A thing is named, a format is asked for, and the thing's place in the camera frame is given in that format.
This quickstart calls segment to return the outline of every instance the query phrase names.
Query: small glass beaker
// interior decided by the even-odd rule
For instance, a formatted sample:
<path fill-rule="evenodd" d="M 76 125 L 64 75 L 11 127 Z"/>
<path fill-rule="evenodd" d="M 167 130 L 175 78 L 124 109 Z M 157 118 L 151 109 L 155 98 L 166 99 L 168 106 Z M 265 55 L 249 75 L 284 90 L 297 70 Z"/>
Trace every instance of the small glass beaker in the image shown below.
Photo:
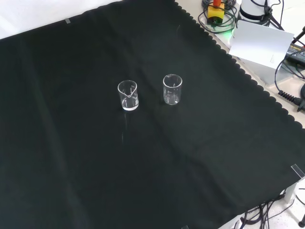
<path fill-rule="evenodd" d="M 182 89 L 182 78 L 175 74 L 170 74 L 163 79 L 163 97 L 169 105 L 180 102 Z"/>
<path fill-rule="evenodd" d="M 124 110 L 133 111 L 139 105 L 137 83 L 132 80 L 124 80 L 119 83 L 118 91 Z"/>

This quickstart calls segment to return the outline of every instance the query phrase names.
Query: orange object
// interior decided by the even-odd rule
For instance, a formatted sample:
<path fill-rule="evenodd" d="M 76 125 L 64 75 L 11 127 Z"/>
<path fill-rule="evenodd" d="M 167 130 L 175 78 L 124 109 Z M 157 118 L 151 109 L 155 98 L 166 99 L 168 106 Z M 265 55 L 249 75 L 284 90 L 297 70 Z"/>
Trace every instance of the orange object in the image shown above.
<path fill-rule="evenodd" d="M 221 0 L 214 0 L 214 2 L 213 2 L 213 6 L 220 6 L 220 4 L 221 4 Z"/>

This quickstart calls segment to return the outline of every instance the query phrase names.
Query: black cable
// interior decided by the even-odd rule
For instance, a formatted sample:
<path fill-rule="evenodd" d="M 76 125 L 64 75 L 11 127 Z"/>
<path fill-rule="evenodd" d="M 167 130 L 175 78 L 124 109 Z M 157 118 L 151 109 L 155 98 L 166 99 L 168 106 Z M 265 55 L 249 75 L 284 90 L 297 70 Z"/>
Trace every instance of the black cable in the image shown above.
<path fill-rule="evenodd" d="M 282 13 L 281 13 L 280 25 L 282 25 L 283 12 L 284 12 L 284 0 L 283 0 L 283 6 L 282 6 Z"/>
<path fill-rule="evenodd" d="M 300 75 L 298 75 L 298 74 L 296 74 L 294 71 L 292 71 L 292 69 L 285 63 L 285 62 L 283 62 L 283 65 L 285 65 L 286 66 L 286 68 L 288 68 L 289 69 L 289 71 L 293 74 L 293 75 L 295 75 L 295 76 L 297 76 L 298 78 L 300 78 L 300 79 L 303 79 L 303 80 L 305 80 L 305 78 L 304 78 L 304 76 L 301 74 L 301 76 Z"/>
<path fill-rule="evenodd" d="M 305 203 L 303 201 L 301 201 L 297 195 L 295 197 L 297 198 L 298 201 L 300 201 L 303 205 L 305 205 Z"/>
<path fill-rule="evenodd" d="M 276 216 L 282 214 L 284 211 L 286 211 L 288 208 L 290 208 L 290 207 L 294 204 L 294 202 L 295 202 L 295 200 L 293 200 L 292 204 L 289 205 L 288 207 L 286 207 L 283 211 L 281 211 L 280 213 L 278 213 L 278 214 L 276 214 L 276 215 L 270 217 L 269 220 L 272 219 L 273 217 L 276 217 Z"/>
<path fill-rule="evenodd" d="M 299 70 L 297 63 L 295 64 L 295 69 L 298 73 L 300 73 L 300 75 L 302 76 L 303 79 L 305 79 L 305 76 L 301 73 L 301 71 Z"/>
<path fill-rule="evenodd" d="M 245 214 L 244 214 L 244 218 L 246 219 L 247 218 L 247 215 L 248 215 L 248 212 L 246 211 Z M 243 229 L 245 227 L 246 223 L 243 222 L 241 227 L 239 229 Z"/>
<path fill-rule="evenodd" d="M 276 5 L 281 4 L 281 0 L 278 0 L 278 1 L 279 1 L 278 3 L 276 3 L 276 4 L 272 4 L 270 7 L 272 8 L 273 6 L 276 6 Z"/>
<path fill-rule="evenodd" d="M 268 214 L 268 212 L 269 212 L 269 210 L 270 210 L 270 208 L 271 208 L 271 206 L 273 205 L 273 203 L 275 202 L 275 200 L 274 201 L 272 201 L 271 202 L 271 204 L 270 204 L 270 206 L 268 206 L 268 203 L 267 203 L 267 210 L 266 210 L 266 212 L 264 213 L 264 216 L 266 215 L 266 217 L 265 217 L 265 219 L 264 219 L 264 217 L 263 217 L 263 221 L 262 221 L 262 224 L 261 224 L 261 226 L 260 226 L 260 229 L 264 229 L 265 228 L 265 224 L 266 224 L 266 221 L 267 221 L 267 214 Z"/>
<path fill-rule="evenodd" d="M 277 66 L 277 68 L 276 68 L 276 70 L 275 70 L 275 74 L 274 74 L 274 83 L 275 83 L 275 86 L 276 86 L 276 88 L 278 89 L 279 92 L 280 92 L 281 90 L 279 89 L 279 87 L 277 86 L 277 83 L 276 83 L 276 74 L 277 74 L 277 71 L 278 71 L 279 67 L 281 66 L 281 64 L 282 64 L 285 60 L 287 60 L 288 57 L 291 57 L 291 56 L 293 56 L 293 55 L 295 55 L 295 54 L 298 54 L 298 53 L 301 53 L 301 52 L 304 52 L 304 51 L 296 51 L 296 52 L 293 52 L 292 54 L 286 56 L 286 57 L 279 63 L 279 65 Z"/>

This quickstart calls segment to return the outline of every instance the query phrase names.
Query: cable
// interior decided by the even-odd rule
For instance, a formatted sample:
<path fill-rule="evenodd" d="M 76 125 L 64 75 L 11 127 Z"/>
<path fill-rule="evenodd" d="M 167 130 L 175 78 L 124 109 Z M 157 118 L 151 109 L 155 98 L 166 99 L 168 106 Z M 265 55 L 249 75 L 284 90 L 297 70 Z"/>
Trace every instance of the cable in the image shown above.
<path fill-rule="evenodd" d="M 244 214 L 244 218 L 246 219 L 247 218 L 247 215 L 248 215 L 248 212 L 246 211 L 245 214 Z M 246 223 L 243 222 L 241 227 L 239 229 L 243 229 L 245 227 Z"/>
<path fill-rule="evenodd" d="M 305 78 L 304 78 L 304 76 L 303 76 L 302 74 L 301 74 L 302 76 L 296 74 L 294 71 L 292 71 L 292 69 L 291 69 L 285 62 L 283 62 L 283 65 L 285 65 L 286 68 L 288 68 L 288 69 L 290 70 L 290 72 L 291 72 L 293 75 L 296 75 L 296 76 L 299 77 L 300 79 L 305 80 Z"/>
<path fill-rule="evenodd" d="M 294 53 L 292 53 L 292 54 L 286 56 L 286 57 L 279 63 L 279 65 L 277 66 L 277 68 L 276 68 L 276 70 L 275 70 L 275 74 L 274 74 L 274 83 L 275 83 L 275 86 L 276 86 L 277 90 L 279 91 L 278 94 L 279 94 L 280 96 L 282 96 L 283 98 L 285 98 L 286 100 L 288 100 L 288 101 L 294 103 L 295 105 L 297 105 L 297 106 L 298 106 L 297 112 L 299 112 L 299 111 L 301 111 L 301 110 L 305 111 L 305 100 L 302 99 L 302 98 L 294 97 L 294 96 L 292 96 L 292 95 L 290 95 L 290 94 L 288 94 L 288 93 L 286 93 L 286 92 L 280 90 L 279 87 L 278 87 L 278 85 L 277 85 L 277 82 L 276 82 L 276 74 L 277 74 L 277 71 L 278 71 L 279 67 L 281 66 L 281 64 L 282 64 L 285 60 L 287 60 L 287 58 L 291 57 L 292 55 L 301 53 L 301 52 L 305 52 L 305 51 L 296 51 L 296 52 L 294 52 Z"/>
<path fill-rule="evenodd" d="M 283 0 L 283 6 L 282 6 L 282 13 L 281 13 L 280 25 L 282 25 L 283 12 L 284 12 L 284 0 Z"/>
<path fill-rule="evenodd" d="M 305 76 L 300 72 L 298 66 L 297 66 L 297 63 L 295 64 L 295 69 L 298 73 L 300 73 L 300 75 L 302 76 L 303 79 L 305 79 Z"/>
<path fill-rule="evenodd" d="M 212 5 L 210 0 L 202 0 L 203 12 L 198 16 L 198 21 L 199 21 L 200 25 L 210 33 L 214 33 L 214 34 L 225 33 L 225 32 L 232 31 L 235 27 L 235 24 L 237 22 L 237 17 L 236 17 L 237 8 L 235 7 L 236 0 L 227 0 L 222 3 L 224 4 L 224 9 L 221 7 Z M 212 21 L 206 15 L 206 12 L 208 11 L 209 7 L 214 7 L 215 9 L 223 10 L 224 14 L 227 15 L 229 19 L 227 21 L 221 22 L 221 23 L 216 23 L 216 22 Z M 204 25 L 201 22 L 200 17 L 202 15 L 205 16 L 207 23 L 210 23 L 212 27 L 229 27 L 230 26 L 230 29 L 227 29 L 224 31 L 212 31 L 211 28 L 208 28 L 206 25 Z"/>
<path fill-rule="evenodd" d="M 305 203 L 303 201 L 301 201 L 297 195 L 295 197 L 297 198 L 298 201 L 300 201 L 303 205 L 305 205 Z"/>
<path fill-rule="evenodd" d="M 278 1 L 279 1 L 278 3 L 276 3 L 276 4 L 272 4 L 272 5 L 270 6 L 270 8 L 272 9 L 272 7 L 273 7 L 273 6 L 276 6 L 276 5 L 281 4 L 281 0 L 278 0 Z"/>
<path fill-rule="evenodd" d="M 282 214 L 284 211 L 286 211 L 288 208 L 290 208 L 290 207 L 294 204 L 294 202 L 295 202 L 295 200 L 293 200 L 293 201 L 292 201 L 292 204 L 289 205 L 288 207 L 286 207 L 283 211 L 281 211 L 280 213 L 278 213 L 278 214 L 276 214 L 276 215 L 270 217 L 269 220 L 272 219 L 273 217 L 276 217 L 276 216 Z"/>

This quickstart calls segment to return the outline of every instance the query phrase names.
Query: device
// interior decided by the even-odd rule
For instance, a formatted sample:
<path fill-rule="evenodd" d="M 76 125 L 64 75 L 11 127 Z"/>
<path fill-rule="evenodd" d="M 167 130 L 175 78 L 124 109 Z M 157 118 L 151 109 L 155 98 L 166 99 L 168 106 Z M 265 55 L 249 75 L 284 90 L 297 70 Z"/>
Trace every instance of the device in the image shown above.
<path fill-rule="evenodd" d="M 287 60 L 305 67 L 305 52 L 300 52 L 300 53 L 294 54 L 292 56 L 289 56 L 290 54 L 297 52 L 297 51 L 305 51 L 305 48 L 298 46 L 294 43 L 291 43 L 291 45 L 287 51 L 287 54 L 286 54 Z"/>
<path fill-rule="evenodd" d="M 224 3 L 221 0 L 214 0 L 213 5 L 208 7 L 208 23 L 222 23 L 224 20 Z"/>
<path fill-rule="evenodd" d="M 238 20 L 244 20 L 269 26 L 272 9 L 266 0 L 243 0 L 238 13 Z"/>

